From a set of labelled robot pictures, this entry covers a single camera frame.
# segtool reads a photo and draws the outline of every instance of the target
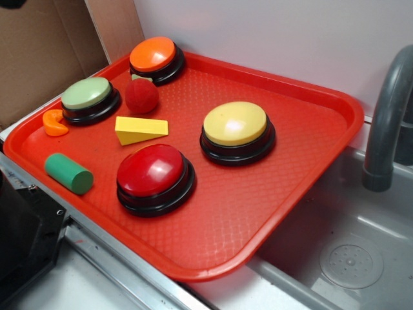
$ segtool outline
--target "button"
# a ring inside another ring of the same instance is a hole
[[[250,102],[235,101],[211,110],[203,124],[207,138],[224,146],[238,146],[256,140],[267,126],[265,111]]]
[[[82,79],[67,88],[62,95],[62,104],[71,110],[90,107],[107,97],[112,87],[104,77]]]
[[[181,153],[170,145],[151,145],[127,157],[117,172],[119,186],[129,195],[161,194],[181,177]]]
[[[174,42],[167,37],[153,37],[140,42],[130,53],[131,65],[140,72],[165,67],[176,53]]]

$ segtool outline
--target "white wall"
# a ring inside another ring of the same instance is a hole
[[[410,0],[134,0],[146,38],[346,92],[372,116],[388,66],[413,44]]]

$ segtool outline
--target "yellow triangular block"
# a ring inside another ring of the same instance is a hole
[[[118,116],[115,132],[121,144],[128,145],[167,136],[168,121]]]

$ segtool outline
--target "green cylinder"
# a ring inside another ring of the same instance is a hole
[[[89,191],[93,184],[93,174],[89,170],[60,153],[47,158],[45,170],[49,176],[78,195]]]

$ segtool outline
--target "cardboard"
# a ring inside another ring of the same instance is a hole
[[[109,63],[117,61],[145,38],[133,0],[85,0]]]
[[[84,0],[0,8],[0,130],[107,66]]]

